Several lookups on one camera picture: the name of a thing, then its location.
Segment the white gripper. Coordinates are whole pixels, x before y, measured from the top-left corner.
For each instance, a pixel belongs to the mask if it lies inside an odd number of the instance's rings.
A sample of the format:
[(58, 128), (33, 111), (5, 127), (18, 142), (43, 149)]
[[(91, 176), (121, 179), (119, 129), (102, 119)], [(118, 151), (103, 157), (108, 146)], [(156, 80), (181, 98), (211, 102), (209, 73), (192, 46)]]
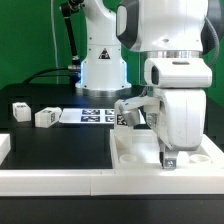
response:
[(176, 151), (195, 151), (202, 142), (206, 109), (206, 95), (200, 89), (155, 89), (159, 112), (147, 113), (149, 127), (164, 143), (161, 164), (174, 170)]

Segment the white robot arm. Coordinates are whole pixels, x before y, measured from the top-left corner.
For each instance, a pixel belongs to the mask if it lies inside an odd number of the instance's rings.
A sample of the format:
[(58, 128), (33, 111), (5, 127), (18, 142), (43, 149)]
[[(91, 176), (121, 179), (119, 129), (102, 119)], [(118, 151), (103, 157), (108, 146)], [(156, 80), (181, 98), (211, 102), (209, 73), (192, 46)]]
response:
[(92, 93), (113, 92), (130, 84), (121, 68), (122, 47), (144, 53), (143, 76), (152, 94), (116, 103), (128, 126), (139, 122), (144, 108), (147, 124), (158, 138), (160, 163), (174, 168), (181, 151), (195, 151), (202, 142), (206, 96), (212, 71), (200, 57), (209, 20), (219, 0), (122, 0), (109, 13), (102, 0), (68, 0), (61, 6), (66, 20), (83, 10), (90, 52), (73, 66), (81, 73), (76, 87)]

